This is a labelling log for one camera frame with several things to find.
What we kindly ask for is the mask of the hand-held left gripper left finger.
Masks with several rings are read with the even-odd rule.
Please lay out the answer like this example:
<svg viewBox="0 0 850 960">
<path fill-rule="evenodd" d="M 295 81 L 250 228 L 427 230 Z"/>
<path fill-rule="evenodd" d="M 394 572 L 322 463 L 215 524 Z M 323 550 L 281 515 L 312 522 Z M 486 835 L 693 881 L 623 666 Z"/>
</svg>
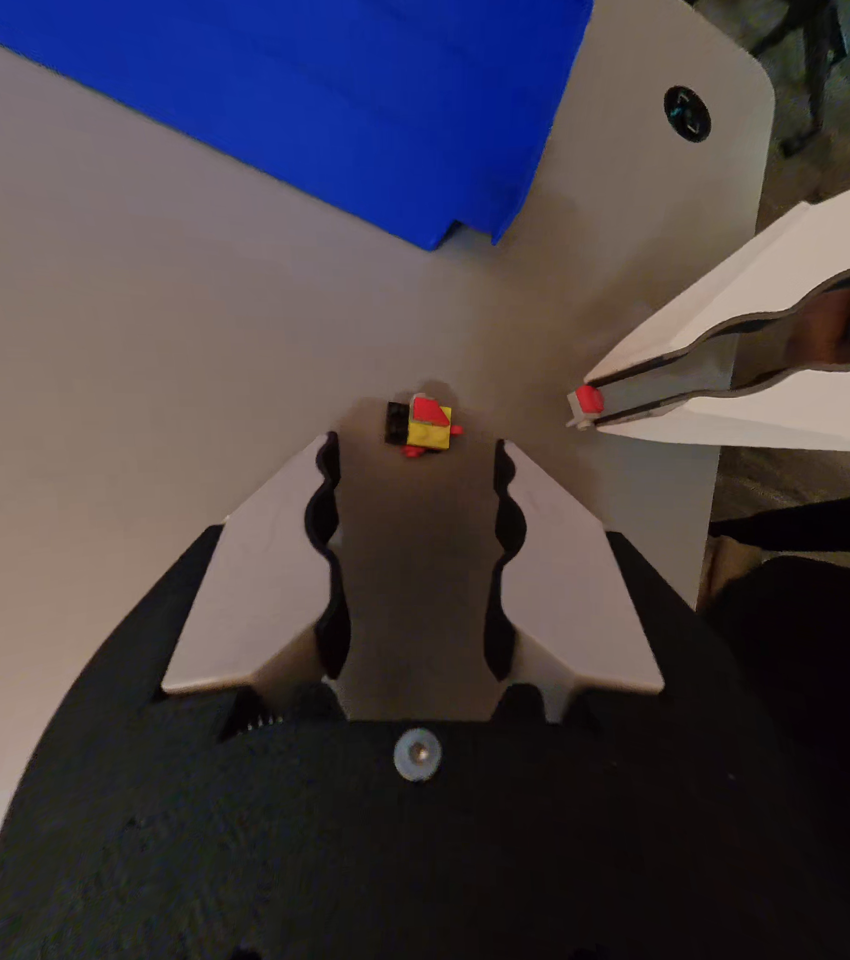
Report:
<svg viewBox="0 0 850 960">
<path fill-rule="evenodd" d="M 351 644 L 332 546 L 341 477 L 335 431 L 318 435 L 224 522 L 162 690 L 292 694 L 336 681 Z"/>
</svg>

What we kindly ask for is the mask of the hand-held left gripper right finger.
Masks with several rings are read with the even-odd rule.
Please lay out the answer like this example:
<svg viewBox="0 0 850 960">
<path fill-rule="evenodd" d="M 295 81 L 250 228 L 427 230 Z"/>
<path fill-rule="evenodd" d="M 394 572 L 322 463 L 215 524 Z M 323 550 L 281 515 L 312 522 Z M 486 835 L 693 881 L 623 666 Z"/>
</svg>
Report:
<svg viewBox="0 0 850 960">
<path fill-rule="evenodd" d="M 495 537 L 483 654 L 506 690 L 562 721 L 584 691 L 665 687 L 605 527 L 515 443 L 496 442 Z"/>
</svg>

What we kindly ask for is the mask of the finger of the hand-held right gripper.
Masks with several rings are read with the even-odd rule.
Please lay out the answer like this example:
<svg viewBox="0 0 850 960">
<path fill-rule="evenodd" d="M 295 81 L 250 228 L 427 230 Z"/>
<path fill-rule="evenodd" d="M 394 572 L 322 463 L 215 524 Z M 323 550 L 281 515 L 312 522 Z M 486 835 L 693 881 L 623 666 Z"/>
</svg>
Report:
<svg viewBox="0 0 850 960">
<path fill-rule="evenodd" d="M 691 390 L 606 414 L 594 428 L 664 444 L 850 452 L 850 365 L 796 367 L 738 390 Z"/>
<path fill-rule="evenodd" d="M 850 274 L 850 190 L 799 203 L 619 342 L 585 376 L 596 385 L 681 356 L 741 318 L 779 316 Z"/>
</svg>

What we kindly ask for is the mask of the small red lego piece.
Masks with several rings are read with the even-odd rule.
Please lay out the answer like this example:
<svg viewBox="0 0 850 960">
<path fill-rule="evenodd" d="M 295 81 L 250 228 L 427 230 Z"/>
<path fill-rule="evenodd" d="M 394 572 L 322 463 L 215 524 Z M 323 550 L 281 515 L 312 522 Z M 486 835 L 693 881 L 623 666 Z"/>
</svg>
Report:
<svg viewBox="0 0 850 960">
<path fill-rule="evenodd" d="M 601 390 L 583 383 L 567 394 L 567 402 L 571 410 L 571 418 L 566 423 L 568 428 L 587 430 L 603 416 L 605 403 Z"/>
</svg>

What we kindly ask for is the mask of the red yellow lego assembly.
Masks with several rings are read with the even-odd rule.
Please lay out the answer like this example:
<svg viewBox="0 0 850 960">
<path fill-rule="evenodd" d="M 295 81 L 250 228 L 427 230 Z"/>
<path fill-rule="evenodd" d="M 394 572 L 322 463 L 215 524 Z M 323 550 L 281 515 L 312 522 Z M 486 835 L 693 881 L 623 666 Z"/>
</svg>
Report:
<svg viewBox="0 0 850 960">
<path fill-rule="evenodd" d="M 464 430 L 454 420 L 453 410 L 426 393 L 415 393 L 409 401 L 386 405 L 384 441 L 402 450 L 407 459 L 448 450 Z"/>
</svg>

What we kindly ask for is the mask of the person's leg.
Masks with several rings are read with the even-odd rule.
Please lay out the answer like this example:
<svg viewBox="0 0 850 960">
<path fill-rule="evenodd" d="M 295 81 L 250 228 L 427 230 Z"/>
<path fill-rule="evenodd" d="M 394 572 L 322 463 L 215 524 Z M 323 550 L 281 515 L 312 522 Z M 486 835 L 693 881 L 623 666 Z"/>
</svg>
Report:
<svg viewBox="0 0 850 960">
<path fill-rule="evenodd" d="M 698 611 L 707 607 L 727 580 L 724 566 L 728 543 L 728 538 L 724 536 L 707 537 L 695 601 Z"/>
</svg>

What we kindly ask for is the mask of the black round desk control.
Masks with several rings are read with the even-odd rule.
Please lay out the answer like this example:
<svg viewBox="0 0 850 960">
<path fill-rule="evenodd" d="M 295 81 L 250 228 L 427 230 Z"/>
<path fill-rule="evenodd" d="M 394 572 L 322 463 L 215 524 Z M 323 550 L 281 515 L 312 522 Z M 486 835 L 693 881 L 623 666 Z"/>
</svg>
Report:
<svg viewBox="0 0 850 960">
<path fill-rule="evenodd" d="M 712 131 L 712 118 L 706 103 L 692 89 L 675 85 L 663 97 L 663 111 L 673 131 L 687 142 L 705 141 Z"/>
</svg>

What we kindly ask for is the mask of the person's black knit sweater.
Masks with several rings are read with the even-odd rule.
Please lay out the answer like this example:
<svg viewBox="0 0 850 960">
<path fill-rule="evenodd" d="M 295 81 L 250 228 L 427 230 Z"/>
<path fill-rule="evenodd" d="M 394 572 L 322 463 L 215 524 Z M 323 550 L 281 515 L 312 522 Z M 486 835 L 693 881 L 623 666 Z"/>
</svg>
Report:
<svg viewBox="0 0 850 960">
<path fill-rule="evenodd" d="M 850 568 L 798 557 L 850 552 L 850 497 L 717 521 L 709 532 L 774 553 L 720 589 L 705 618 L 796 753 L 823 830 L 848 862 L 850 892 Z"/>
</svg>

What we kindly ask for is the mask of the blue plastic bin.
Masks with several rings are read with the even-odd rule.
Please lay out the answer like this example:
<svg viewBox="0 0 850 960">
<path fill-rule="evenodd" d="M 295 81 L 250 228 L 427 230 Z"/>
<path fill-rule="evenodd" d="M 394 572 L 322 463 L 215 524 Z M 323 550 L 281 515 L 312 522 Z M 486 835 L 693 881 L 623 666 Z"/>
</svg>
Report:
<svg viewBox="0 0 850 960">
<path fill-rule="evenodd" d="M 0 1 L 0 47 L 419 247 L 501 241 L 588 1 Z"/>
</svg>

